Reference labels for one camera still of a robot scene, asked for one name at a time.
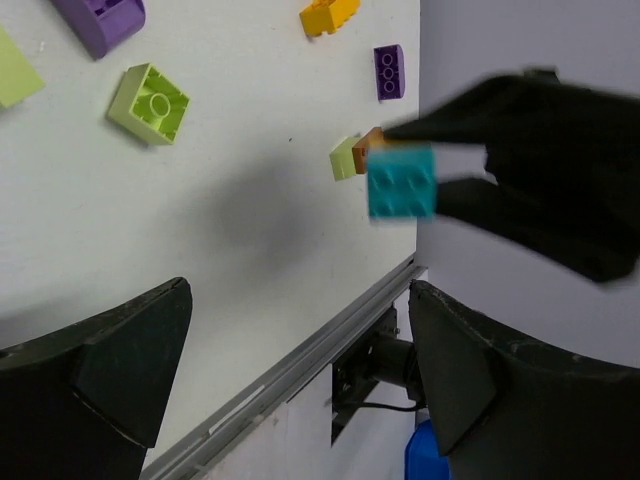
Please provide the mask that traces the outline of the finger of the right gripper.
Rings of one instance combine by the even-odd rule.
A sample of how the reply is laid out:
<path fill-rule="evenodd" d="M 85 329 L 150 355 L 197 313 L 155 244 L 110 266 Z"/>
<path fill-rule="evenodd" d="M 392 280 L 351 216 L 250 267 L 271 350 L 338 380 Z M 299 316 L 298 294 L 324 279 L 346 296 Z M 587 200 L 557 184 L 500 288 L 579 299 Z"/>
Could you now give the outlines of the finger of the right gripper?
<path fill-rule="evenodd" d="M 585 205 L 535 204 L 480 178 L 438 184 L 436 213 L 517 243 L 595 282 L 633 274 L 639 235 Z"/>
<path fill-rule="evenodd" d="M 483 79 L 383 135 L 391 142 L 482 145 L 487 171 L 513 183 L 639 182 L 638 98 L 544 75 Z"/>

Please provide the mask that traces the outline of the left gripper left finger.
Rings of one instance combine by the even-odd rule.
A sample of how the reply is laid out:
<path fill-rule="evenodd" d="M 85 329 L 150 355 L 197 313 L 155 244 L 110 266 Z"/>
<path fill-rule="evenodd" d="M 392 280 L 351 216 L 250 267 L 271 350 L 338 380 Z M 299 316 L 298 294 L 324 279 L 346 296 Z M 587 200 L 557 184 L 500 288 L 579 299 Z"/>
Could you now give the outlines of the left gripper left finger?
<path fill-rule="evenodd" d="M 155 447 L 193 297 L 173 278 L 1 352 L 4 479 L 136 479 Z"/>

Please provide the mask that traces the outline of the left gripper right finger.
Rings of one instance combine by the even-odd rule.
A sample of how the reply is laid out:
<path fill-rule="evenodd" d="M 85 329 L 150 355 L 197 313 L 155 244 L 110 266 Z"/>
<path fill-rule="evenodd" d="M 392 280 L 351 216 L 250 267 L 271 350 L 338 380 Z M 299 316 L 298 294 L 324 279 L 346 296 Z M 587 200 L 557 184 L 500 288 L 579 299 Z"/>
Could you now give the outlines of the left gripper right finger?
<path fill-rule="evenodd" d="M 409 317 L 439 453 L 456 479 L 635 479 L 639 372 L 508 327 L 432 284 Z"/>

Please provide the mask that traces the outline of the teal blue lego brick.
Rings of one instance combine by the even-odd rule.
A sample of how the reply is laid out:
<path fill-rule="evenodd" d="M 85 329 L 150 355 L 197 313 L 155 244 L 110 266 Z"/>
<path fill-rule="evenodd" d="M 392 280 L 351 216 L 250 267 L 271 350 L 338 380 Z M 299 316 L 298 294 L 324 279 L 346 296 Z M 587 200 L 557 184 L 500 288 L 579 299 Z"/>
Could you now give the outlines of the teal blue lego brick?
<path fill-rule="evenodd" d="M 430 219 L 435 215 L 435 157 L 429 144 L 371 148 L 366 176 L 371 219 Z"/>

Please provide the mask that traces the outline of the yellow orange lego brick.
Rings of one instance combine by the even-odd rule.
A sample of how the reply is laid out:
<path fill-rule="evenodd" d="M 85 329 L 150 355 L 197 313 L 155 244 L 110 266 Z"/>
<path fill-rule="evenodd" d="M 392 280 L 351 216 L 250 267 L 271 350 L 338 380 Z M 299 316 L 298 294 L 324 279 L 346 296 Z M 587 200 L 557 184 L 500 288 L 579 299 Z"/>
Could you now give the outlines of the yellow orange lego brick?
<path fill-rule="evenodd" d="M 299 14 L 305 35 L 317 37 L 336 33 L 357 13 L 360 4 L 360 0 L 312 1 Z"/>

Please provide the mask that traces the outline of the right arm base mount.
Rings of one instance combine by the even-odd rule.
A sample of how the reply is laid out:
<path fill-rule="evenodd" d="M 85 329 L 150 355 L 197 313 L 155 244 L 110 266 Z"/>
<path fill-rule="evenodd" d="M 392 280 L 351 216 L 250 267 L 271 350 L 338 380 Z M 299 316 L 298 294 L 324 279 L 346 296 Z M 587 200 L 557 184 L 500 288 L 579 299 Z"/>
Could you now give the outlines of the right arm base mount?
<path fill-rule="evenodd" d="M 391 306 L 332 364 L 332 441 L 360 409 L 414 413 L 426 406 L 416 349 L 399 333 L 397 309 Z M 413 405 L 369 401 L 367 397 L 380 383 L 404 389 Z"/>

